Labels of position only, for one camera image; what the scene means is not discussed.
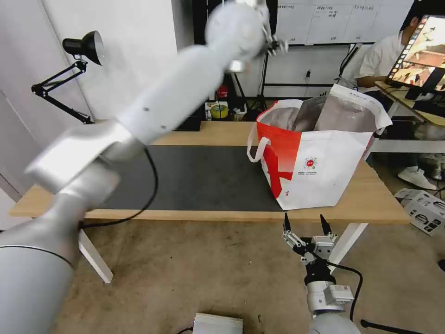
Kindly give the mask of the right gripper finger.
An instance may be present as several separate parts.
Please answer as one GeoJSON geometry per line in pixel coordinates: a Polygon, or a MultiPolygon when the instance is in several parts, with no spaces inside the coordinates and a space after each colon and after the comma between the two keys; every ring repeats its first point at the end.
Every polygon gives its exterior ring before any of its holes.
{"type": "Polygon", "coordinates": [[[334,244],[338,235],[332,232],[331,225],[327,222],[322,214],[320,214],[320,222],[323,230],[322,240],[334,244]]]}
{"type": "Polygon", "coordinates": [[[293,252],[304,255],[305,242],[291,231],[291,224],[287,212],[285,212],[282,237],[293,252]]]}

